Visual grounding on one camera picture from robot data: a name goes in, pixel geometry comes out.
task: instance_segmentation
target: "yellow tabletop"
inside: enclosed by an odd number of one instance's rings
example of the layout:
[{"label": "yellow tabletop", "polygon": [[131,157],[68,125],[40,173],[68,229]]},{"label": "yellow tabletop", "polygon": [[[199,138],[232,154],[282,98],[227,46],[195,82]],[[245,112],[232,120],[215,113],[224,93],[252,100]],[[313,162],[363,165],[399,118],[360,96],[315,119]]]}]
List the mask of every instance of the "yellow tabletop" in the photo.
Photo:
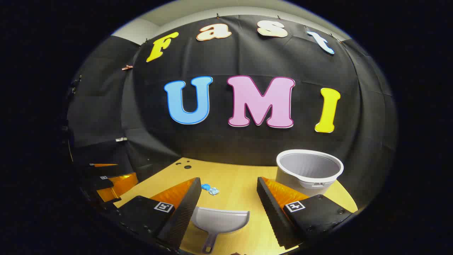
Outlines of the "yellow tabletop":
[{"label": "yellow tabletop", "polygon": [[[219,234],[212,255],[230,255],[235,252],[244,255],[280,255],[286,251],[280,247],[270,225],[266,212],[256,192],[258,177],[275,180],[277,167],[230,165],[181,158],[172,165],[142,181],[115,202],[121,207],[135,196],[152,197],[168,188],[194,177],[200,177],[201,184],[207,183],[219,190],[215,196],[202,190],[197,206],[218,210],[250,211],[248,224],[231,233]],[[357,206],[346,189],[335,181],[324,194],[350,212]],[[190,222],[180,249],[202,255],[201,249],[207,232]]]}]

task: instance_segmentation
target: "crumpled paper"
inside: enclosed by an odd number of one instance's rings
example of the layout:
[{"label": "crumpled paper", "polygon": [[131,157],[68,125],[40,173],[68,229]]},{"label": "crumpled paper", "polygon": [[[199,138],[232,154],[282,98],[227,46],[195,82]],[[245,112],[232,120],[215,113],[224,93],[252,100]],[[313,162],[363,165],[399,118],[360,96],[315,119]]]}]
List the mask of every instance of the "crumpled paper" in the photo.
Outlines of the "crumpled paper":
[{"label": "crumpled paper", "polygon": [[214,188],[211,188],[211,189],[209,190],[209,194],[211,194],[211,195],[213,195],[213,196],[215,196],[217,193],[219,193],[219,190],[218,190],[217,188],[215,188],[215,187],[214,187]]},{"label": "crumpled paper", "polygon": [[201,185],[201,188],[208,191],[211,189],[211,186],[209,186],[209,184],[206,183],[206,184]]}]

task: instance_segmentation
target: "dustpan handle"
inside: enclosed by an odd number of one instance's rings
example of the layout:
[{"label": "dustpan handle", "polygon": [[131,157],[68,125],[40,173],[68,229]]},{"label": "dustpan handle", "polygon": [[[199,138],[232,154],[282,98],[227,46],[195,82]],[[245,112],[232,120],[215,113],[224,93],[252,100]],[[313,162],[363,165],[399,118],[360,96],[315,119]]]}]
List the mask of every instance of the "dustpan handle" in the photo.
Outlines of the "dustpan handle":
[{"label": "dustpan handle", "polygon": [[212,250],[214,249],[214,243],[216,242],[216,238],[217,238],[217,233],[215,234],[209,234],[207,236],[207,240],[206,242],[204,243],[204,246],[203,246],[203,250],[202,250],[202,253],[204,254],[211,254]]}]

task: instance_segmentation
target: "letter m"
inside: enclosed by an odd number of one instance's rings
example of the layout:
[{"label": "letter m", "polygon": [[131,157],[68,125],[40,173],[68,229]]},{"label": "letter m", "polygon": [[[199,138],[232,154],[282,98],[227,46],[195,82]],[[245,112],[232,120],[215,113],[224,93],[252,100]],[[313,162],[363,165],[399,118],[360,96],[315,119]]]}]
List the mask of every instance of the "letter m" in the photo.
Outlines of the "letter m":
[{"label": "letter m", "polygon": [[275,77],[270,82],[264,95],[261,95],[252,78],[245,75],[233,76],[228,79],[233,87],[233,117],[228,124],[233,127],[246,127],[250,124],[246,117],[246,107],[257,126],[261,125],[272,108],[270,118],[266,123],[273,128],[290,128],[294,121],[291,119],[291,91],[295,86],[293,79]]}]

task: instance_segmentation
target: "letter u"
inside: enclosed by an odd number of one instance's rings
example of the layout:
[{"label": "letter u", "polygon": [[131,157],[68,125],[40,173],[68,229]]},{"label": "letter u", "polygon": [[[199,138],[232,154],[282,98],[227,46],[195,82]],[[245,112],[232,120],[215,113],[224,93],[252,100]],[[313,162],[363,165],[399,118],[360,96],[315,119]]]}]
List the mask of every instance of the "letter u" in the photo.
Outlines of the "letter u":
[{"label": "letter u", "polygon": [[167,92],[167,100],[171,118],[181,124],[193,125],[202,122],[209,114],[209,88],[213,79],[210,76],[200,76],[190,82],[197,90],[197,109],[191,113],[183,107],[184,81],[167,83],[164,90]]}]

